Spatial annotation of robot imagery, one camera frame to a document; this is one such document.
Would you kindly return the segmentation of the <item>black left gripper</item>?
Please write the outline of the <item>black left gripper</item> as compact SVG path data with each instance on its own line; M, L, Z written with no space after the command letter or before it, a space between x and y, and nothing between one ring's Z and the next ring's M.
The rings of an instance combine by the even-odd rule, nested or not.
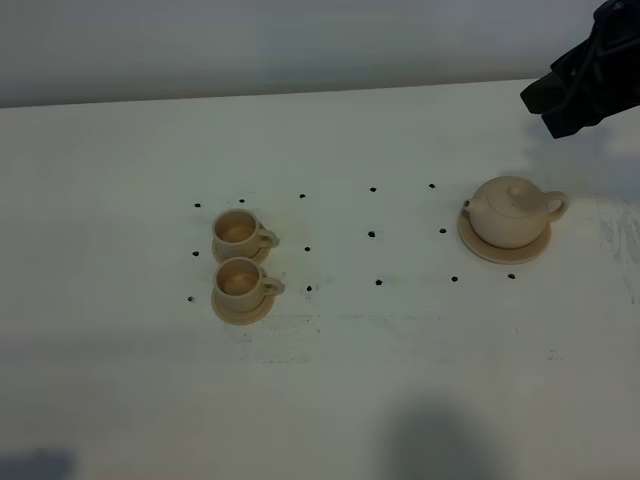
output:
M556 139L639 105L639 2L605 1L593 19L591 37L520 93Z

